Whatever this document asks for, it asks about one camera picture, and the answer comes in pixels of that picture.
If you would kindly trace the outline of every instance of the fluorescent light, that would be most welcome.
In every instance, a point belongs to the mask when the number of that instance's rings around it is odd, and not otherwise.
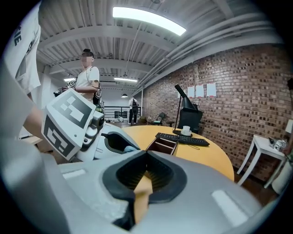
[[[122,81],[132,81],[132,82],[137,82],[137,80],[126,79],[126,78],[119,78],[119,77],[114,77],[114,80],[122,80]]]
[[[65,82],[69,82],[69,81],[72,81],[72,80],[75,80],[75,78],[67,78],[67,79],[64,79]]]
[[[140,20],[147,23],[151,23],[166,28],[179,36],[181,36],[186,31],[185,28],[181,27],[179,24],[176,24],[175,22],[167,18],[139,9],[127,7],[113,7],[113,17]]]

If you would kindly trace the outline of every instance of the railing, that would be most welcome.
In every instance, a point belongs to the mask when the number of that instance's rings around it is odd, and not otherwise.
[[[125,120],[129,117],[129,106],[105,106],[104,107],[105,119],[118,119],[119,116]],[[137,118],[141,116],[141,107],[138,107]]]

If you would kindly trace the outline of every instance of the white ceiling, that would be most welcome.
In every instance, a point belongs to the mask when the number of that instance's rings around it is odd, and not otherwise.
[[[177,36],[152,24],[114,19],[114,6],[162,15],[187,31]],[[137,84],[124,83],[124,88],[134,90],[184,65],[200,49],[218,47],[215,42],[261,43],[258,38],[275,34],[266,17],[245,0],[43,0],[39,24],[37,60],[50,66],[52,77],[76,76],[81,71],[79,56],[89,48],[100,80],[112,82],[104,87],[122,87],[114,77],[126,74],[138,79]]]

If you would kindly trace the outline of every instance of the person in white shirt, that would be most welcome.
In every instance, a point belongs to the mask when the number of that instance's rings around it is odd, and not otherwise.
[[[84,49],[81,55],[83,71],[78,74],[74,89],[87,100],[92,102],[94,94],[98,91],[100,73],[97,67],[92,67],[94,55],[89,49]]]
[[[138,113],[138,102],[134,97],[131,97],[128,102],[128,105],[130,108],[128,124],[131,125],[132,116],[134,115],[133,124],[136,125],[136,118],[137,118],[137,113]]]
[[[11,36],[2,57],[2,64],[7,69],[10,78],[15,79],[22,91],[30,98],[31,91],[40,86],[37,72],[37,47],[41,35],[38,23],[38,3],[21,21]],[[24,122],[24,127],[32,135],[43,139],[41,134],[43,114],[32,104],[30,114]]]

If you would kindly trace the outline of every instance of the dark pants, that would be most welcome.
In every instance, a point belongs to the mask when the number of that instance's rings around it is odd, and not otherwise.
[[[132,109],[129,111],[129,121],[128,122],[130,122],[131,123],[131,121],[132,121],[132,115],[133,115],[133,111],[132,111]],[[137,114],[136,115],[134,115],[134,119],[133,119],[133,122],[135,122],[136,123],[136,117],[137,117]]]

